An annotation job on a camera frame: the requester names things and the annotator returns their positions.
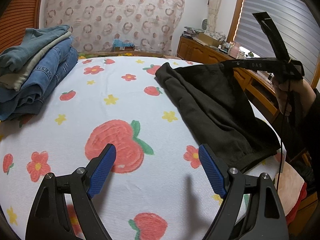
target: curtain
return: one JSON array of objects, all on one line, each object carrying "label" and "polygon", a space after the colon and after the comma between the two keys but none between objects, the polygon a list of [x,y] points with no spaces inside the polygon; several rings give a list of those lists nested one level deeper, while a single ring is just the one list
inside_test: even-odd
[{"label": "curtain", "polygon": [[221,0],[209,0],[207,31],[214,32],[216,29],[217,15]]},{"label": "curtain", "polygon": [[252,13],[268,12],[290,57],[302,62],[305,79],[312,81],[320,48],[320,28],[302,0],[244,0],[235,41],[261,57],[273,49]]},{"label": "curtain", "polygon": [[47,0],[46,27],[70,25],[78,52],[111,51],[115,39],[171,53],[185,0]]}]

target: silver bolt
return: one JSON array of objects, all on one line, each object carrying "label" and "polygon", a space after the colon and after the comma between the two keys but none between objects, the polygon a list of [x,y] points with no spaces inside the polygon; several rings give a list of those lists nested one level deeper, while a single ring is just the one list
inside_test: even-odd
[{"label": "silver bolt", "polygon": [[230,168],[229,171],[232,173],[232,174],[237,174],[238,173],[238,170],[236,168]]},{"label": "silver bolt", "polygon": [[261,176],[264,178],[264,179],[269,179],[270,178],[270,176],[269,176],[269,174],[268,173],[261,173]]},{"label": "silver bolt", "polygon": [[83,167],[77,169],[78,174],[84,173],[85,169]]},{"label": "silver bolt", "polygon": [[45,175],[45,178],[46,178],[46,179],[51,179],[52,176],[53,176],[53,174],[52,174],[51,172],[49,172],[49,173],[47,173],[47,174]]}]

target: teal garment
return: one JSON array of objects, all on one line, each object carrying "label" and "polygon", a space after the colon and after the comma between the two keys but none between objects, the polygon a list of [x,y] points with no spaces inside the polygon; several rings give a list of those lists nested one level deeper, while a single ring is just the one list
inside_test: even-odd
[{"label": "teal garment", "polygon": [[22,66],[45,45],[65,34],[69,25],[51,28],[26,28],[20,45],[5,49],[0,54],[0,76],[19,71]]}]

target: blue gripper pad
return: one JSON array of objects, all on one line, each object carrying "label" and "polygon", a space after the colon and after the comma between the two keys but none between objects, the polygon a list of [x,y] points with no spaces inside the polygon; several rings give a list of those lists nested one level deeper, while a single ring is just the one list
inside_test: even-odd
[{"label": "blue gripper pad", "polygon": [[90,178],[90,188],[87,193],[90,199],[100,193],[115,160],[116,147],[111,145]]},{"label": "blue gripper pad", "polygon": [[[223,171],[220,172],[218,166],[213,161],[212,157],[210,156],[208,150],[211,152],[211,155],[216,161],[219,161],[219,168],[223,169]],[[213,191],[220,195],[222,199],[224,199],[227,196],[227,192],[229,189],[229,178],[228,178],[228,166],[223,162],[222,159],[217,158],[212,150],[209,148],[208,145],[200,145],[199,147],[199,159],[202,164],[202,167],[204,168],[205,174],[207,175],[207,178],[209,179],[209,182],[211,184],[211,187]]]}]

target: wooden headboard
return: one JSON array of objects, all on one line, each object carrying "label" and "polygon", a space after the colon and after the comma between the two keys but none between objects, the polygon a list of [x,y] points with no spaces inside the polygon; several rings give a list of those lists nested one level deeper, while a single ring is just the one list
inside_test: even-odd
[{"label": "wooden headboard", "polygon": [[0,53],[19,45],[26,28],[39,27],[41,0],[11,0],[0,17]]}]

